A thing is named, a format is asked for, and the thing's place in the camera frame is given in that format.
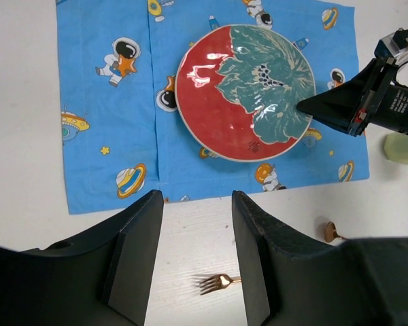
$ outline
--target fork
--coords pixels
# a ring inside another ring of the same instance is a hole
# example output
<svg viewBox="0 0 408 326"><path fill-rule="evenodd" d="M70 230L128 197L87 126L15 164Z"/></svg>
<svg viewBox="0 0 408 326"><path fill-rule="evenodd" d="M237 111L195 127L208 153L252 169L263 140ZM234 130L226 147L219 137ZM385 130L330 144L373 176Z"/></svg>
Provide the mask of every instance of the fork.
<svg viewBox="0 0 408 326"><path fill-rule="evenodd" d="M229 277L227 274L213 275L199 283L200 295L205 295L213 291L226 289L231 283L240 283L240 277Z"/></svg>

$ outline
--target yellow star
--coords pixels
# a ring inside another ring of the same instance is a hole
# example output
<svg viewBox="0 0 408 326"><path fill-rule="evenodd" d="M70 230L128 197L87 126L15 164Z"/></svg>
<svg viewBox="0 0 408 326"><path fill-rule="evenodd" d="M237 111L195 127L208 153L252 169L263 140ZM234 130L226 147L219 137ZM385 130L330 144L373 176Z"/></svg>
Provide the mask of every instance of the yellow star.
<svg viewBox="0 0 408 326"><path fill-rule="evenodd" d="M107 154L110 153L110 147L102 146L102 148L100 149L100 152L101 152L103 155L107 155Z"/></svg>

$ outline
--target blue cloth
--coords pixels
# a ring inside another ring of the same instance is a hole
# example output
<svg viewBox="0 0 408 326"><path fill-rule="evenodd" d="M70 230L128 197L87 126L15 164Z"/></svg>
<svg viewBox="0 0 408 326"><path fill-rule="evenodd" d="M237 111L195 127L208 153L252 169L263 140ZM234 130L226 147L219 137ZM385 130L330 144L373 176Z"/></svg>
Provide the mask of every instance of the blue cloth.
<svg viewBox="0 0 408 326"><path fill-rule="evenodd" d="M260 10L302 50L317 92L338 86L358 72L354 8L312 0L151 2L151 12L144 0L57 5L70 213L126 207L150 189L178 201L369 177L365 137L315 121L278 158L237 163L215 157L188 132L168 87L191 42L218 25L266 21L256 15Z"/></svg>

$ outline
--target flower design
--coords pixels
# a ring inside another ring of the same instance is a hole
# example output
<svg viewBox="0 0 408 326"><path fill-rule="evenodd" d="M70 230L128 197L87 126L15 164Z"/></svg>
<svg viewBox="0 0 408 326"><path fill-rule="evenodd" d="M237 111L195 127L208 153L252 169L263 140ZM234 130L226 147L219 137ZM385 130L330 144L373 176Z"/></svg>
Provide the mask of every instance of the flower design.
<svg viewBox="0 0 408 326"><path fill-rule="evenodd" d="M218 70L216 86L224 98L253 115L252 128L264 143L298 139L311 117L296 104L316 93L313 73L303 55L285 38L257 26L232 26L234 57Z"/></svg>

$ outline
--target red plate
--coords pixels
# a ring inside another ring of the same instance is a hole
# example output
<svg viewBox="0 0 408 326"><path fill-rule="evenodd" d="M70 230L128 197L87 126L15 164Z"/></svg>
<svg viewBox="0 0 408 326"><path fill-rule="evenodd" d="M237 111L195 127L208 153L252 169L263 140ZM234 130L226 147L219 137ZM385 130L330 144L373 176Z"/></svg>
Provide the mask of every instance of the red plate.
<svg viewBox="0 0 408 326"><path fill-rule="evenodd" d="M296 104L315 93L301 52L281 35L252 25L206 35L185 55L175 79L177 107L193 137L240 162L292 148L311 121Z"/></svg>

